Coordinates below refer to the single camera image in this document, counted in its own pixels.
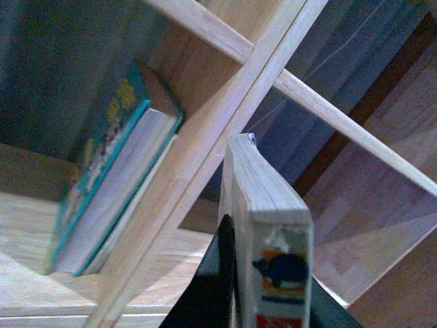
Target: cartoon illustration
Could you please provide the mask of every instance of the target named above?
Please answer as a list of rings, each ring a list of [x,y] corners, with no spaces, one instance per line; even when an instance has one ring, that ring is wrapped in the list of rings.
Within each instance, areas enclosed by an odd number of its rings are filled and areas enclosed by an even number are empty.
[[[281,290],[302,287],[309,274],[307,263],[296,254],[279,254],[270,260],[262,258],[252,264],[270,284]]]

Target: book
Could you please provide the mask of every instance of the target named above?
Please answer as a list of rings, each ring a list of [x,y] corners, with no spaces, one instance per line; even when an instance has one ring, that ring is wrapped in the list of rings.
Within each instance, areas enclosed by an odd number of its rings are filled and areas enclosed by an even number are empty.
[[[86,169],[61,205],[47,273],[85,272],[181,122],[182,110],[168,88],[134,63],[107,122],[85,149]]]
[[[218,215],[235,224],[240,327],[308,327],[311,214],[253,134],[229,139]]]
[[[103,245],[98,250],[97,254],[95,256],[92,256],[90,258],[91,262],[89,265],[85,266],[84,273],[85,275],[89,275],[92,273],[97,273],[102,268],[103,264],[108,259],[109,255],[111,255],[111,252],[113,251],[115,244],[118,242],[118,238],[124,231],[124,228],[129,223],[130,218],[132,217],[135,208],[143,198],[145,192],[147,191],[150,183],[153,181],[153,178],[155,177],[156,172],[158,171],[160,165],[164,161],[164,158],[166,157],[167,153],[170,150],[171,145],[173,145],[173,142],[178,138],[178,135],[174,135],[170,142],[167,144],[166,148],[164,149],[163,153],[159,156],[158,161],[153,165],[152,170],[149,172],[141,186],[139,187],[139,190],[135,193],[135,196],[130,201],[128,207],[123,212],[123,215],[120,217],[117,225],[113,228],[113,231],[110,232],[110,235],[107,237],[107,239],[104,241]]]

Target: wooden bookshelf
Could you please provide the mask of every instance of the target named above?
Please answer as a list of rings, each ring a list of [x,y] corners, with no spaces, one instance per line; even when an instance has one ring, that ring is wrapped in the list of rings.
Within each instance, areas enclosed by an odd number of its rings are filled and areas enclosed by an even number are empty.
[[[436,58],[437,39],[434,38],[364,123],[369,133],[383,140],[408,159],[410,165],[433,179],[437,178],[434,156],[437,140],[434,113],[437,105]],[[435,261],[429,254],[433,254],[434,250],[420,254],[416,248],[417,245],[430,245],[424,240],[435,239],[437,198],[426,189],[412,184],[405,176],[360,147],[359,143],[350,142],[304,200],[315,221],[314,275],[336,293],[345,306],[351,305],[355,313],[371,321],[372,327],[397,327],[396,320],[377,326],[375,315],[372,318],[364,316],[359,304],[364,306],[365,302],[360,298],[363,295],[367,302],[376,300],[375,295],[381,295],[381,290],[386,290],[382,282],[390,282],[387,277],[396,275],[399,279],[399,269],[393,269],[394,274],[391,273],[392,268],[413,265],[415,258],[418,261],[415,279],[433,280],[431,275],[426,275],[428,271],[422,273],[419,270],[419,263],[424,261],[421,258],[428,258],[429,265],[433,267]],[[391,283],[399,284],[406,290],[410,288],[403,281]],[[416,299],[421,299],[421,294],[433,293],[432,289],[420,288],[423,287],[417,285],[409,293],[416,295]],[[400,295],[401,291],[393,291],[394,294]],[[428,301],[435,303],[437,299],[429,298]],[[387,299],[384,302],[391,304],[398,301]],[[403,300],[401,307],[418,309],[420,306],[412,298],[411,303]],[[387,313],[383,316],[384,311],[378,310],[379,316],[394,319],[395,315],[389,314],[389,305],[383,308]],[[412,312],[402,314],[393,310],[393,313],[397,313],[398,320],[403,319],[405,325],[421,326],[419,317],[409,321]],[[437,320],[436,315],[428,316],[430,320],[433,317]]]
[[[0,184],[0,327],[80,327],[96,310],[98,275],[41,274],[59,207],[53,200],[59,200],[59,186],[72,165],[5,145],[0,145],[0,158],[5,172]],[[23,181],[32,181],[28,189]],[[190,282],[211,238],[175,230],[143,278],[146,290],[127,305],[116,327],[160,322]]]
[[[150,65],[186,112],[179,138],[101,273],[79,278],[40,274],[71,165],[0,148],[0,327],[157,327],[211,238],[178,226],[272,86],[436,195],[433,180],[284,70],[326,2],[145,1],[171,20]]]

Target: hardcover book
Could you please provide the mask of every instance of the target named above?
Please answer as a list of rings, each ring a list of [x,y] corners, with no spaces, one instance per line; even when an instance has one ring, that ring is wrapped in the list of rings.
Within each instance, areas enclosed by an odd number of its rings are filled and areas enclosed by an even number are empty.
[[[61,204],[47,273],[85,272],[181,122],[182,110],[169,90],[135,62],[85,148],[80,178]]]

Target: wooden plank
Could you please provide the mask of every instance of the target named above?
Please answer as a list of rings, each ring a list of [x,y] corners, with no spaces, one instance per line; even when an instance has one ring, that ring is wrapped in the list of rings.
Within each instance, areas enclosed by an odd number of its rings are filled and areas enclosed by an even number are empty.
[[[184,215],[189,210],[189,204],[194,201],[195,195],[201,192],[205,186],[205,181],[209,181],[212,172],[211,167],[218,167],[225,156],[226,144],[229,136],[240,133],[246,126],[250,117],[255,112],[257,106],[264,98],[266,90],[270,89],[273,77],[277,76],[280,69],[284,67],[288,59],[293,55],[298,45],[326,5],[327,1],[307,1],[299,15],[296,17],[283,41],[278,46],[275,56],[272,57],[257,83],[253,86],[253,92],[245,98],[236,114],[226,126],[222,135],[211,149],[208,157],[203,162],[193,181],[190,183],[184,196],[185,202],[180,202],[172,215]]]
[[[436,54],[434,41],[364,126],[431,177],[437,177]],[[378,295],[377,281],[437,226],[435,197],[355,143],[304,199],[315,221],[315,275],[346,305],[368,288]]]
[[[437,230],[348,311],[366,328],[433,327],[437,323]]]
[[[364,125],[370,115],[401,81],[402,77],[418,60],[424,50],[430,46],[436,32],[436,21],[428,13],[348,116],[361,126]],[[345,135],[337,131],[334,133],[322,150],[320,150],[319,154],[312,160],[311,164],[300,175],[299,179],[293,184],[293,188],[300,196],[304,196],[307,193],[348,143],[349,139]]]
[[[365,128],[437,179],[437,38],[368,119]]]
[[[239,63],[246,62],[253,51],[251,42],[195,0],[146,2]]]
[[[258,46],[251,57],[224,84],[218,84],[214,79],[221,79],[223,74],[227,74],[227,66],[220,65],[220,62],[214,63],[215,56],[211,56],[211,53],[208,53],[208,64],[214,66],[215,71],[208,71],[209,65],[205,65],[202,62],[203,57],[193,51],[185,54],[186,61],[176,65],[165,63],[165,72],[168,73],[165,78],[168,80],[170,77],[168,82],[172,90],[175,90],[179,99],[184,99],[183,106],[188,108],[189,119],[180,131],[174,151],[169,153],[161,166],[150,193],[137,208],[102,272],[104,292],[100,297],[99,310],[88,322],[88,327],[110,327],[132,294],[141,290],[141,277],[150,269],[150,263],[156,259],[163,242],[169,238],[169,231],[177,227],[186,214],[178,212],[172,215],[175,205],[181,202],[184,203],[184,208],[189,208],[193,204],[191,200],[199,195],[200,190],[196,191],[197,194],[187,194],[187,186],[257,80],[302,5],[302,2],[284,1],[275,8],[269,28],[258,40]],[[251,21],[251,17],[243,13],[241,17]],[[205,77],[206,80],[203,79],[205,70],[210,73],[210,76]],[[259,94],[260,98],[268,91],[269,85],[264,88],[265,92]],[[215,168],[210,166],[209,173],[212,174]],[[201,184],[204,186],[206,182],[204,179]]]
[[[404,158],[351,120],[346,114],[321,97],[290,72],[283,70],[274,86],[308,111],[336,128],[352,141],[368,150],[399,173],[437,196],[437,184]]]
[[[0,209],[0,316],[91,314],[98,275],[41,274],[57,203],[0,193]],[[191,281],[211,238],[176,230],[144,279],[148,289],[125,313],[167,313]]]
[[[437,199],[353,143],[304,201],[314,220],[313,274],[346,307],[437,228]]]
[[[200,0],[200,3],[252,43],[258,41],[281,6],[281,0]]]
[[[0,327],[5,328],[79,328],[88,316],[16,316],[0,318]],[[157,328],[165,314],[124,314],[115,328]]]

